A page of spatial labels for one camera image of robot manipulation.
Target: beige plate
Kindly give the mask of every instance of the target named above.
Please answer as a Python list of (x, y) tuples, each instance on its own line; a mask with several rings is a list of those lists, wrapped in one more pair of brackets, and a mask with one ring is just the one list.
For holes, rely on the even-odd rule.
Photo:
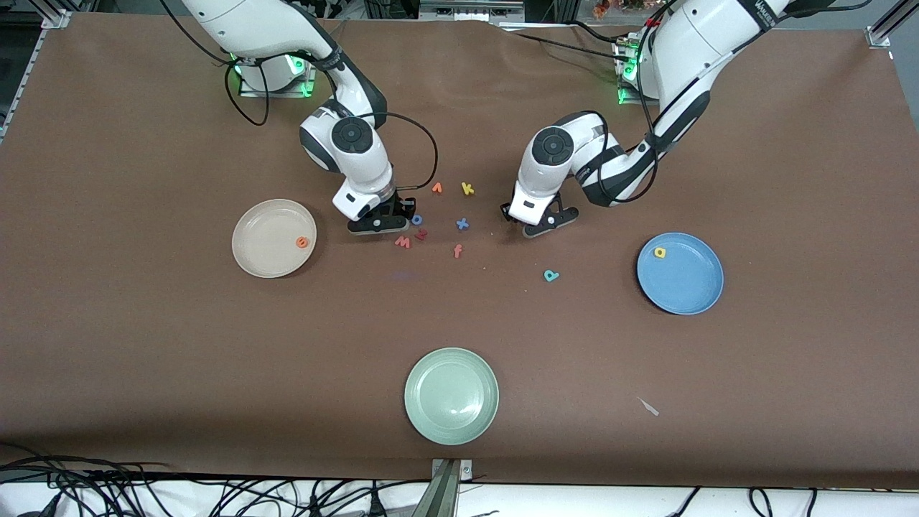
[(258, 203), (233, 230), (236, 263), (259, 278), (291, 274), (315, 248), (316, 222), (303, 205), (290, 200)]

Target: metal bracket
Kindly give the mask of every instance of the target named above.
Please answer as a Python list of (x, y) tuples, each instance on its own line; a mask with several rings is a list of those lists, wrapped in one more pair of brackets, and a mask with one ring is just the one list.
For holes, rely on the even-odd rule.
[[(431, 477), (437, 475), (437, 469), (440, 468), (440, 464), (444, 463), (447, 460), (434, 460), (431, 462)], [(459, 480), (460, 481), (469, 481), (472, 479), (472, 460), (459, 460)]]
[(894, 0), (890, 10), (884, 13), (874, 25), (865, 29), (865, 38), (872, 49), (884, 49), (891, 46), (888, 40), (894, 30), (902, 27), (912, 15), (919, 11), (919, 0)]
[(457, 509), (457, 499), (460, 498), (460, 474), (463, 460), (434, 460), (439, 461), (437, 471), (431, 482), (427, 484), (425, 494), (414, 507), (412, 517), (454, 517)]
[(56, 15), (46, 16), (45, 12), (42, 11), (41, 15), (45, 19), (41, 21), (41, 28), (45, 30), (49, 29), (63, 29), (67, 27), (67, 24), (70, 23), (70, 18), (73, 15), (70, 11), (65, 11), (63, 9), (54, 9)]
[(870, 25), (865, 28), (865, 40), (868, 41), (868, 46), (872, 49), (886, 49), (891, 46), (891, 39), (886, 36), (883, 40), (875, 40)]

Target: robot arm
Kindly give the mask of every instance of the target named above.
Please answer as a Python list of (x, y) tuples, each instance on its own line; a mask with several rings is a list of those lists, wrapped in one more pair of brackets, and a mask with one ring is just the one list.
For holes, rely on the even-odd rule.
[(303, 149), (345, 182), (333, 204), (353, 234), (403, 231), (414, 200), (400, 200), (392, 166), (375, 129), (386, 121), (386, 98), (338, 43), (302, 8), (282, 0), (182, 0), (221, 47), (248, 60), (293, 54), (328, 74), (335, 92), (300, 126)]
[[(569, 223), (564, 213), (548, 208), (568, 175), (593, 204), (626, 201), (655, 161), (670, 152), (705, 111), (718, 73), (746, 42), (774, 26), (775, 13), (787, 4), (788, 0), (686, 0), (660, 26), (643, 29), (649, 34), (641, 33), (645, 44), (636, 52), (641, 76), (635, 79), (643, 82), (646, 94), (660, 99), (662, 111), (653, 131), (626, 152), (590, 112), (574, 113), (542, 130), (524, 153), (505, 216), (524, 223), (525, 236), (549, 232), (560, 220)], [(546, 131), (572, 143), (563, 163), (548, 165), (534, 151), (534, 143)]]

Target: black cable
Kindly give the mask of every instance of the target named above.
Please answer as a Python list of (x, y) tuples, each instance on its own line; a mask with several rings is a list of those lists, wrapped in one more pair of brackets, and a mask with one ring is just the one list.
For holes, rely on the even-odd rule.
[(862, 8), (862, 7), (864, 7), (864, 6), (867, 6), (867, 5), (870, 4), (872, 1), (873, 1), (873, 0), (865, 0), (864, 2), (861, 2), (860, 4), (853, 4), (853, 5), (851, 5), (851, 6), (815, 7), (814, 9), (801, 9), (801, 11), (795, 11), (794, 13), (787, 14), (787, 15), (785, 15), (785, 16), (783, 16), (783, 17), (779, 17), (779, 18), (778, 18), (778, 23), (782, 23), (783, 21), (785, 21), (785, 20), (787, 20), (787, 19), (789, 19), (789, 18), (792, 18), (792, 17), (806, 17), (806, 16), (810, 16), (810, 15), (815, 15), (815, 14), (817, 14), (817, 13), (833, 13), (833, 12), (838, 12), (838, 11), (854, 11), (854, 10), (856, 10), (856, 9), (860, 9), (860, 8)]
[(48, 477), (48, 475), (38, 473), (38, 474), (29, 474), (28, 476), (22, 476), (22, 477), (11, 477), (9, 479), (4, 479), (3, 481), (0, 481), (0, 485), (4, 483), (18, 483), (19, 481), (30, 481), (32, 479), (38, 479), (39, 477)]
[(377, 481), (375, 479), (370, 487), (373, 488), (373, 492), (370, 493), (370, 510), (367, 512), (367, 517), (387, 517), (386, 507), (384, 507), (382, 501), (380, 501), (380, 491), (377, 489)]
[(431, 131), (429, 131), (421, 122), (418, 122), (414, 119), (406, 117), (405, 115), (400, 115), (399, 113), (393, 113), (392, 111), (372, 111), (371, 113), (364, 113), (363, 115), (357, 115), (357, 117), (359, 119), (363, 119), (365, 117), (375, 117), (377, 115), (395, 117), (396, 119), (406, 121), (412, 124), (414, 127), (425, 132), (425, 134), (427, 135), (427, 138), (431, 141), (431, 147), (434, 148), (434, 166), (431, 167), (431, 174), (430, 176), (427, 177), (425, 182), (422, 183), (421, 185), (413, 185), (409, 187), (396, 187), (396, 190), (397, 191), (419, 190), (419, 189), (423, 189), (424, 187), (427, 187), (427, 185), (434, 179), (434, 176), (437, 174), (437, 164), (440, 162), (440, 152), (437, 150), (437, 140), (434, 138), (434, 134), (432, 134)]
[[(753, 495), (754, 495), (756, 492), (759, 492), (759, 493), (763, 494), (763, 500), (766, 502), (766, 513), (763, 513), (763, 511), (761, 511), (761, 510), (759, 509), (759, 506), (756, 505), (756, 501), (754, 501), (754, 499), (753, 499)], [(747, 490), (747, 500), (750, 501), (750, 506), (753, 507), (753, 511), (755, 511), (756, 514), (759, 515), (759, 517), (773, 517), (773, 515), (772, 515), (772, 503), (769, 502), (769, 496), (766, 495), (766, 491), (763, 490), (762, 488), (750, 488), (750, 489), (748, 489), (748, 490)]]
[(325, 78), (329, 80), (329, 87), (332, 88), (332, 99), (335, 102), (338, 102), (338, 85), (335, 83), (335, 80), (332, 78), (332, 75), (329, 74), (328, 70), (323, 70)]
[(562, 23), (565, 25), (574, 25), (574, 26), (580, 27), (581, 29), (586, 30), (587, 33), (593, 36), (594, 38), (597, 38), (598, 40), (601, 40), (601, 41), (605, 41), (607, 43), (615, 43), (616, 40), (618, 40), (619, 38), (625, 38), (626, 36), (629, 36), (628, 32), (626, 32), (625, 34), (619, 34), (618, 36), (604, 36), (603, 34), (600, 34), (599, 32), (595, 31), (592, 27), (590, 27), (583, 21), (579, 21), (576, 19), (573, 19), (570, 21), (564, 21)]
[(137, 468), (141, 474), (141, 481), (143, 485), (147, 488), (147, 491), (150, 492), (150, 495), (151, 497), (153, 497), (153, 500), (156, 501), (156, 504), (160, 507), (161, 510), (163, 510), (163, 513), (166, 514), (166, 517), (172, 517), (172, 514), (169, 512), (169, 510), (166, 509), (165, 505), (160, 500), (160, 497), (157, 496), (156, 492), (153, 490), (153, 483), (147, 480), (146, 474), (143, 471), (143, 466), (137, 465)]
[[(651, 112), (648, 110), (648, 99), (645, 98), (644, 89), (641, 87), (641, 70), (640, 70), (641, 49), (644, 48), (645, 41), (647, 41), (648, 35), (651, 34), (651, 29), (654, 26), (654, 24), (660, 21), (662, 17), (664, 17), (664, 13), (675, 2), (676, 0), (668, 0), (663, 6), (661, 6), (657, 11), (655, 11), (653, 15), (651, 15), (651, 17), (649, 18), (650, 23), (646, 24), (647, 29), (644, 31), (644, 34), (641, 35), (641, 41), (639, 42), (639, 45), (638, 45), (638, 55), (635, 59), (635, 76), (637, 79), (636, 85), (638, 87), (638, 97), (639, 97), (639, 100), (641, 101), (641, 110), (644, 112), (644, 119), (648, 123), (648, 133), (649, 134), (654, 134), (654, 122), (651, 120)], [(603, 120), (603, 123), (604, 123), (604, 128), (606, 128), (606, 120)], [(606, 186), (604, 186), (603, 184), (603, 178), (601, 176), (601, 172), (603, 170), (603, 164), (600, 164), (600, 167), (596, 172), (596, 180), (600, 184), (600, 191), (603, 192), (604, 196), (610, 198), (612, 202), (616, 202), (620, 204), (631, 203), (631, 202), (641, 199), (645, 194), (648, 193), (649, 190), (651, 190), (651, 186), (654, 184), (654, 181), (657, 179), (657, 170), (658, 170), (658, 165), (660, 162), (660, 156), (657, 155), (657, 149), (655, 149), (650, 144), (647, 144), (647, 145), (651, 147), (652, 160), (653, 160), (652, 169), (651, 169), (651, 177), (648, 178), (648, 183), (645, 184), (644, 189), (642, 189), (641, 192), (633, 195), (630, 198), (621, 200), (621, 199), (618, 199), (616, 196), (609, 195), (609, 193), (607, 192)], [(606, 148), (607, 148), (607, 136), (604, 135), (603, 151), (605, 151)]]
[[(24, 447), (19, 447), (19, 446), (16, 446), (16, 445), (14, 445), (14, 444), (9, 444), (9, 446), (13, 446), (13, 447), (19, 448), (20, 450), (23, 450), (23, 451), (31, 451), (30, 449), (27, 449), (27, 448), (24, 448)], [(124, 481), (125, 481), (125, 485), (124, 485), (124, 486), (119, 485), (118, 481), (115, 481), (115, 482), (114, 482), (115, 486), (119, 488), (119, 491), (121, 492), (121, 495), (124, 495), (124, 496), (125, 496), (126, 501), (127, 501), (128, 504), (131, 506), (131, 509), (134, 511), (134, 513), (135, 513), (135, 514), (138, 514), (140, 517), (143, 517), (143, 516), (144, 516), (144, 513), (143, 513), (142, 509), (139, 508), (138, 506), (135, 506), (134, 503), (133, 503), (133, 502), (130, 500), (130, 498), (127, 496), (127, 494), (124, 492), (125, 488), (126, 488), (127, 486), (130, 486), (130, 491), (131, 491), (131, 493), (132, 493), (133, 496), (134, 496), (134, 500), (139, 500), (138, 495), (137, 495), (137, 491), (134, 490), (133, 484), (131, 483), (131, 480), (130, 480), (130, 477), (128, 477), (128, 473), (130, 472), (130, 470), (129, 470), (127, 467), (128, 467), (128, 466), (133, 466), (133, 467), (135, 467), (135, 468), (138, 469), (138, 473), (140, 474), (142, 481), (147, 485), (147, 489), (151, 491), (151, 495), (153, 496), (153, 499), (156, 500), (156, 502), (159, 504), (160, 508), (162, 508), (162, 509), (164, 510), (164, 512), (166, 513), (166, 515), (169, 515), (169, 511), (163, 506), (163, 503), (159, 500), (159, 497), (156, 495), (155, 492), (153, 492), (153, 491), (150, 489), (150, 487), (149, 487), (149, 482), (147, 482), (146, 476), (144, 475), (144, 472), (143, 472), (143, 464), (142, 464), (142, 463), (115, 463), (115, 462), (110, 462), (110, 461), (108, 461), (108, 460), (102, 460), (102, 459), (97, 459), (97, 458), (84, 458), (84, 457), (81, 457), (81, 456), (70, 456), (70, 455), (41, 455), (41, 454), (40, 454), (40, 455), (36, 455), (36, 454), (34, 453), (34, 451), (31, 451), (30, 454), (33, 454), (33, 457), (32, 457), (32, 458), (25, 458), (25, 459), (22, 459), (22, 460), (16, 460), (16, 461), (14, 461), (14, 462), (10, 462), (10, 463), (6, 464), (6, 466), (27, 465), (28, 463), (32, 463), (34, 460), (39, 459), (39, 460), (41, 460), (42, 462), (46, 463), (47, 465), (53, 465), (53, 463), (56, 462), (57, 464), (59, 464), (59, 465), (61, 466), (61, 469), (62, 469), (62, 466), (63, 466), (63, 462), (86, 463), (86, 464), (90, 464), (90, 465), (101, 465), (101, 466), (107, 466), (107, 467), (109, 467), (109, 468), (114, 469), (114, 471), (117, 472), (118, 475), (119, 475), (120, 477), (122, 477), (122, 478), (124, 479)], [(111, 477), (111, 473), (107, 473), (106, 475), (104, 475), (104, 477)], [(118, 499), (119, 496), (115, 495), (115, 494), (112, 492), (111, 487), (108, 487), (108, 488), (109, 488), (109, 494), (112, 495), (113, 500), (117, 501), (117, 499)]]
[(322, 508), (323, 506), (325, 506), (329, 498), (332, 497), (332, 494), (336, 493), (339, 488), (343, 487), (344, 485), (347, 485), (348, 483), (350, 483), (349, 480), (339, 481), (337, 484), (335, 484), (335, 486), (323, 492), (322, 495), (319, 496), (319, 499), (316, 501), (317, 507)]
[(322, 481), (317, 480), (315, 483), (312, 484), (312, 494), (310, 495), (310, 502), (316, 501), (316, 487), (319, 487), (319, 484), (321, 482)]
[(233, 98), (233, 92), (230, 91), (230, 72), (233, 70), (235, 63), (227, 66), (226, 72), (223, 74), (223, 87), (226, 89), (227, 97), (232, 102), (233, 107), (236, 108), (236, 111), (239, 111), (240, 115), (243, 115), (243, 118), (246, 119), (250, 124), (254, 126), (264, 126), (265, 122), (268, 121), (268, 111), (271, 109), (271, 97), (268, 94), (268, 81), (265, 78), (265, 69), (262, 68), (262, 61), (257, 61), (258, 71), (262, 73), (262, 84), (265, 85), (265, 115), (262, 117), (262, 121), (256, 122), (251, 117), (246, 115), (245, 111), (239, 107), (239, 104), (236, 103), (236, 99)]
[(165, 0), (160, 0), (160, 5), (163, 6), (163, 9), (165, 10), (166, 14), (169, 15), (170, 18), (172, 18), (173, 23), (176, 24), (176, 27), (178, 27), (178, 29), (182, 31), (182, 34), (185, 34), (185, 37), (188, 38), (188, 40), (190, 40), (192, 43), (194, 43), (196, 47), (201, 49), (202, 52), (208, 54), (208, 56), (210, 56), (210, 58), (215, 61), (219, 61), (220, 63), (223, 63), (227, 66), (233, 65), (233, 62), (225, 61), (222, 58), (217, 57), (217, 54), (209, 51), (208, 49), (205, 49), (204, 45), (198, 43), (198, 40), (195, 40), (195, 38), (193, 38), (191, 34), (188, 34), (188, 31), (185, 30), (185, 27), (183, 27), (182, 24), (179, 23), (178, 18), (176, 18), (176, 15), (174, 15), (172, 10), (169, 8), (169, 6), (166, 5)]
[(276, 504), (276, 505), (278, 506), (278, 516), (279, 516), (279, 515), (281, 514), (281, 505), (280, 505), (280, 503), (277, 502), (276, 500), (267, 499), (267, 495), (268, 495), (268, 493), (273, 492), (273, 491), (275, 491), (275, 490), (277, 490), (277, 489), (283, 487), (284, 485), (288, 485), (288, 484), (291, 484), (291, 483), (293, 483), (293, 479), (286, 479), (286, 480), (281, 481), (280, 483), (276, 484), (274, 487), (271, 487), (271, 488), (269, 488), (268, 490), (265, 490), (264, 492), (260, 493), (257, 497), (255, 497), (254, 499), (252, 499), (251, 501), (249, 501), (249, 504), (247, 504), (247, 505), (243, 506), (242, 508), (240, 508), (239, 511), (236, 512), (236, 517), (242, 517), (243, 515), (245, 515), (245, 513), (246, 513), (247, 511), (253, 509), (254, 507), (256, 507), (256, 506), (258, 506), (258, 505), (260, 505), (260, 504), (265, 504), (265, 503), (274, 503), (274, 504)]
[[(77, 507), (79, 508), (81, 515), (83, 514), (84, 510), (87, 510), (90, 513), (90, 515), (95, 516), (96, 514), (92, 512), (92, 509), (90, 509), (84, 502), (82, 502), (79, 499), (79, 497), (77, 497), (76, 495), (77, 488), (92, 489), (99, 496), (99, 498), (103, 500), (103, 503), (105, 504), (105, 509), (107, 511), (107, 515), (111, 513), (108, 511), (109, 509), (111, 509), (119, 517), (124, 515), (125, 512), (121, 509), (118, 503), (112, 500), (105, 493), (105, 491), (102, 490), (102, 488), (98, 484), (92, 483), (92, 480), (89, 477), (81, 476), (74, 471), (64, 468), (63, 463), (62, 463), (62, 461), (80, 461), (83, 463), (88, 463), (88, 464), (93, 464), (93, 465), (100, 465), (100, 464), (104, 465), (104, 464), (111, 464), (111, 462), (103, 462), (102, 460), (94, 460), (91, 458), (81, 458), (77, 456), (48, 456), (48, 455), (38, 453), (35, 450), (30, 449), (26, 446), (19, 445), (16, 443), (11, 443), (11, 442), (0, 441), (0, 446), (17, 449), (27, 454), (31, 454), (31, 457), (29, 458), (16, 460), (6, 465), (0, 465), (0, 471), (2, 472), (17, 471), (18, 472), (18, 471), (25, 470), (27, 472), (32, 471), (32, 472), (47, 473), (49, 475), (48, 476), (49, 488), (52, 488), (51, 474), (54, 474), (55, 475), (54, 483), (57, 485), (58, 490), (68, 499), (73, 500), (74, 502), (77, 503)], [(32, 465), (36, 462), (43, 463), (44, 465)]]
[[(360, 500), (360, 499), (362, 499), (362, 498), (367, 497), (368, 494), (370, 494), (370, 493), (372, 493), (372, 492), (379, 492), (380, 490), (383, 490), (383, 489), (386, 489), (386, 488), (398, 487), (399, 485), (405, 485), (405, 484), (408, 484), (408, 483), (419, 483), (419, 482), (429, 482), (429, 481), (430, 481), (429, 479), (428, 479), (428, 480), (420, 480), (420, 481), (419, 481), (419, 480), (414, 480), (414, 479), (412, 479), (412, 480), (406, 480), (406, 481), (396, 481), (396, 482), (394, 482), (394, 483), (390, 483), (389, 485), (383, 485), (382, 487), (377, 487), (377, 488), (367, 488), (367, 487), (359, 488), (358, 490), (355, 490), (354, 492), (352, 492), (351, 494), (346, 495), (345, 497), (350, 497), (351, 495), (357, 494), (359, 491), (362, 491), (362, 490), (366, 490), (367, 492), (366, 492), (366, 493), (363, 493), (363, 494), (360, 494), (360, 495), (356, 496), (355, 498), (352, 498), (352, 499), (346, 501), (346, 502), (343, 503), (341, 506), (335, 508), (334, 510), (332, 510), (332, 511), (330, 511), (330, 512), (328, 512), (328, 513), (326, 513), (324, 517), (334, 517), (336, 513), (339, 513), (339, 512), (340, 512), (342, 509), (344, 509), (347, 505), (351, 504), (352, 502), (354, 502), (354, 501), (356, 501), (356, 500)], [(332, 505), (332, 504), (335, 504), (335, 501), (329, 502), (329, 505)]]
[[(205, 487), (217, 487), (217, 486), (224, 486), (224, 487), (227, 487), (227, 486), (230, 485), (230, 483), (231, 483), (231, 481), (229, 481), (229, 480), (224, 480), (224, 481), (202, 481), (202, 480), (200, 480), (200, 479), (195, 479), (195, 478), (192, 478), (192, 477), (183, 476), (183, 475), (181, 475), (181, 474), (172, 474), (171, 476), (176, 476), (176, 477), (179, 477), (180, 479), (183, 479), (183, 480), (188, 481), (188, 482), (190, 482), (190, 483), (194, 483), (194, 484), (196, 484), (196, 485), (202, 485), (202, 486), (205, 486)], [(299, 493), (298, 493), (298, 491), (297, 491), (297, 485), (296, 485), (296, 484), (292, 484), (291, 486), (292, 486), (293, 489), (294, 489), (294, 497), (296, 498), (296, 499), (295, 499), (295, 502), (293, 502), (293, 503), (291, 503), (290, 501), (288, 501), (288, 500), (285, 499), (285, 498), (282, 498), (282, 497), (279, 497), (279, 496), (272, 496), (271, 494), (265, 494), (264, 492), (259, 492), (258, 490), (254, 490), (254, 489), (250, 489), (250, 488), (245, 488), (245, 487), (242, 487), (242, 488), (239, 488), (239, 489), (240, 489), (242, 492), (246, 492), (246, 493), (253, 494), (253, 495), (256, 495), (256, 496), (264, 495), (264, 497), (265, 497), (266, 499), (277, 500), (277, 501), (280, 501), (280, 502), (287, 503), (289, 506), (292, 506), (292, 507), (294, 507), (294, 508), (296, 508), (296, 509), (299, 509), (299, 510), (304, 510), (304, 511), (305, 511), (305, 510), (308, 510), (309, 507), (300, 505), (300, 497), (299, 497)]]
[(817, 488), (811, 488), (811, 501), (807, 503), (807, 511), (804, 513), (805, 517), (811, 517), (813, 512), (813, 505), (817, 502)]
[[(255, 485), (258, 485), (259, 483), (261, 483), (261, 481), (251, 481), (251, 484), (250, 484), (248, 487), (249, 487), (249, 488), (254, 488)], [(219, 515), (221, 515), (221, 511), (222, 511), (224, 508), (226, 508), (228, 504), (230, 504), (231, 502), (233, 502), (234, 499), (236, 499), (236, 498), (238, 498), (239, 496), (243, 495), (243, 491), (242, 491), (242, 490), (236, 490), (236, 489), (235, 489), (235, 486), (230, 485), (229, 483), (227, 484), (227, 486), (228, 486), (228, 487), (233, 487), (233, 490), (230, 490), (230, 493), (224, 493), (223, 495), (221, 495), (221, 498), (220, 498), (219, 500), (217, 500), (217, 504), (214, 505), (214, 508), (210, 511), (210, 513), (208, 514), (208, 517), (218, 517)]]
[(683, 517), (683, 513), (686, 511), (686, 508), (689, 508), (689, 503), (692, 502), (692, 499), (696, 497), (696, 494), (702, 490), (702, 487), (695, 487), (689, 492), (689, 495), (686, 496), (686, 499), (683, 500), (683, 505), (680, 506), (680, 509), (676, 513), (671, 513), (670, 517)]
[(526, 38), (526, 39), (528, 39), (528, 40), (533, 40), (533, 41), (539, 41), (540, 43), (548, 43), (549, 45), (555, 45), (555, 46), (557, 46), (557, 47), (563, 47), (564, 49), (571, 49), (571, 50), (573, 50), (573, 51), (584, 52), (584, 53), (588, 53), (588, 54), (593, 54), (593, 55), (608, 57), (609, 59), (615, 59), (615, 60), (617, 60), (617, 61), (628, 61), (628, 60), (629, 60), (629, 58), (627, 58), (626, 56), (614, 55), (614, 54), (610, 54), (610, 53), (606, 53), (606, 52), (593, 51), (593, 50), (590, 50), (590, 49), (586, 49), (586, 48), (584, 48), (584, 47), (575, 47), (574, 45), (569, 45), (568, 43), (562, 43), (562, 42), (560, 42), (560, 41), (553, 41), (553, 40), (546, 40), (546, 39), (544, 39), (544, 38), (538, 38), (538, 37), (536, 37), (536, 36), (530, 36), (529, 34), (520, 34), (519, 32), (516, 32), (515, 34), (516, 34), (517, 36), (521, 37), (521, 38)]

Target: wire bundle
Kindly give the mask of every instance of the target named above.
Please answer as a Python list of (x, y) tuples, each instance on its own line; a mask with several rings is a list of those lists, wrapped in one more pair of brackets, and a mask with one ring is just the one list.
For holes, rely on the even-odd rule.
[[(146, 517), (164, 515), (175, 517), (163, 500), (156, 494), (156, 481), (184, 480), (198, 485), (222, 487), (221, 495), (214, 503), (208, 517), (225, 516), (227, 508), (236, 501), (251, 498), (235, 512), (236, 517), (245, 515), (258, 506), (274, 505), (278, 517), (332, 517), (349, 504), (367, 496), (374, 497), (380, 490), (425, 480), (396, 481), (386, 485), (361, 487), (335, 497), (335, 494), (351, 480), (339, 481), (331, 488), (317, 493), (321, 480), (315, 481), (308, 501), (301, 501), (296, 482), (304, 478), (253, 478), (243, 481), (208, 481), (200, 477), (181, 474), (163, 474), (144, 470), (154, 463), (118, 463), (96, 458), (71, 455), (40, 454), (28, 447), (9, 442), (0, 442), (0, 447), (16, 449), (28, 454), (19, 460), (0, 465), (0, 472), (15, 472), (18, 476), (0, 481), (0, 485), (21, 481), (44, 479), (48, 488), (57, 489), (43, 516), (53, 517), (61, 501), (71, 501), (77, 506), (80, 517)], [(75, 470), (64, 464), (87, 465), (87, 469)], [(290, 488), (291, 496), (282, 496), (281, 490)], [(142, 505), (141, 495), (149, 494), (156, 507), (151, 511)]]

